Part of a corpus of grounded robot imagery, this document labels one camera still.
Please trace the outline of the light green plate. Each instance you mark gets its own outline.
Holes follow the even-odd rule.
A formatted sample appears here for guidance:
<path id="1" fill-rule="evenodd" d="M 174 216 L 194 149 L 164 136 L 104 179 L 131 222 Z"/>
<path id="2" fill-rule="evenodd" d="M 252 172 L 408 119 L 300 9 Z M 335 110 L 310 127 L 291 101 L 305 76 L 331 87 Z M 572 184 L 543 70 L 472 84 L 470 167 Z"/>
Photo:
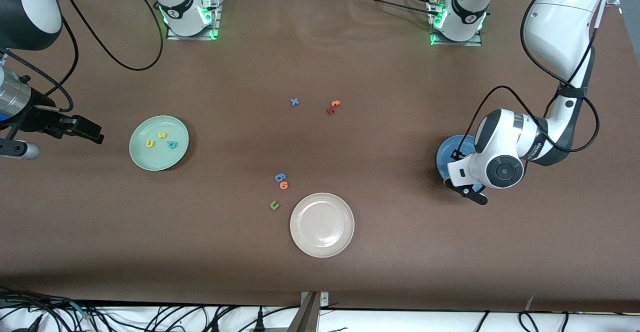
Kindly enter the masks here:
<path id="1" fill-rule="evenodd" d="M 165 139 L 158 139 L 159 132 L 166 132 Z M 146 141 L 153 140 L 153 148 L 146 148 Z M 169 149 L 167 141 L 176 141 L 177 148 Z M 128 145 L 133 163 L 147 171 L 162 171 L 178 164 L 189 147 L 190 135 L 185 124 L 173 116 L 154 116 L 135 128 Z"/>

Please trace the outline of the beige plate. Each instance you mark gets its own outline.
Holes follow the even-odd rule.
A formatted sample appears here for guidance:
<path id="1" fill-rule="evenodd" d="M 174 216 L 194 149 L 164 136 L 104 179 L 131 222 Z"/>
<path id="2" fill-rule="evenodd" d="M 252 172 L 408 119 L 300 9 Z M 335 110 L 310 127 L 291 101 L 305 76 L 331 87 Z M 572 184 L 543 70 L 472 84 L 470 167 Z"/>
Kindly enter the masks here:
<path id="1" fill-rule="evenodd" d="M 355 217 L 338 195 L 313 193 L 295 205 L 289 230 L 303 253 L 314 258 L 330 258 L 349 246 L 354 237 Z"/>

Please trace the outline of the blue plate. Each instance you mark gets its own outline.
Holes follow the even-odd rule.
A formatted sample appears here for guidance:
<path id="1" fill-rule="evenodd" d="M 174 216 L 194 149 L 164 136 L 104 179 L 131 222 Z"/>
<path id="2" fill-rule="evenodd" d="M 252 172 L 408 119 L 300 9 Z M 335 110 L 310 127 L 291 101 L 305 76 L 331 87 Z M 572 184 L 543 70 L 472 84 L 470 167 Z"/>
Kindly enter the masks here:
<path id="1" fill-rule="evenodd" d="M 455 150 L 459 150 L 462 155 L 475 152 L 474 136 L 462 134 L 451 136 L 439 146 L 436 153 L 436 165 L 443 180 L 450 177 L 447 164 L 454 161 L 451 155 Z"/>

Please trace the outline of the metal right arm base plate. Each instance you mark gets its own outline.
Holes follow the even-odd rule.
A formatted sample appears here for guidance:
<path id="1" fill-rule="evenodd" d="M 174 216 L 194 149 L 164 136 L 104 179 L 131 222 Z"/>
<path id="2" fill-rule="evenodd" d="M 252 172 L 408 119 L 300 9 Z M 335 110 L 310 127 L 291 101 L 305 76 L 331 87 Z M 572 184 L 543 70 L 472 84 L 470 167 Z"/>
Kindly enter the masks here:
<path id="1" fill-rule="evenodd" d="M 224 0 L 194 0 L 178 16 L 175 9 L 161 9 L 169 40 L 216 40 L 220 28 Z"/>

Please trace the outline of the metal table bracket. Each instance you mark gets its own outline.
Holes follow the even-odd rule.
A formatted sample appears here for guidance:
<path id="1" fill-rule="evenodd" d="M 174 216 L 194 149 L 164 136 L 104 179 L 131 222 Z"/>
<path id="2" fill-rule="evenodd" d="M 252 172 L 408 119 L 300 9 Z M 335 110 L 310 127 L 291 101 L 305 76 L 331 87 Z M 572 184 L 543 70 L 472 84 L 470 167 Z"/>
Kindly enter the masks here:
<path id="1" fill-rule="evenodd" d="M 318 332 L 320 311 L 329 305 L 329 292 L 301 293 L 301 305 L 286 332 Z"/>

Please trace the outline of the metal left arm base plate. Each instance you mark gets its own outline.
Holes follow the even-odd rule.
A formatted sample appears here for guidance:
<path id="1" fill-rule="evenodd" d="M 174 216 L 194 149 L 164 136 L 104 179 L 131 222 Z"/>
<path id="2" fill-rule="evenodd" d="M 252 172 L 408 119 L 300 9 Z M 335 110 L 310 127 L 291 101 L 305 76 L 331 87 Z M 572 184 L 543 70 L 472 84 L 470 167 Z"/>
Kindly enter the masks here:
<path id="1" fill-rule="evenodd" d="M 432 45 L 450 45 L 480 47 L 482 37 L 480 29 L 486 18 L 486 12 L 480 15 L 458 15 L 450 10 L 446 0 L 430 0 L 425 3 L 429 17 L 430 43 Z"/>

